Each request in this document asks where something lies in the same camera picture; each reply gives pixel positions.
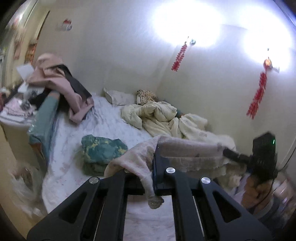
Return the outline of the right hand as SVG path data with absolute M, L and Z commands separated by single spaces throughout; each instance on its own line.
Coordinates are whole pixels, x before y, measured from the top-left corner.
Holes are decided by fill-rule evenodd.
M 255 207 L 254 213 L 258 213 L 271 201 L 273 197 L 271 190 L 271 181 L 258 184 L 258 178 L 251 175 L 246 180 L 241 205 L 246 209 Z

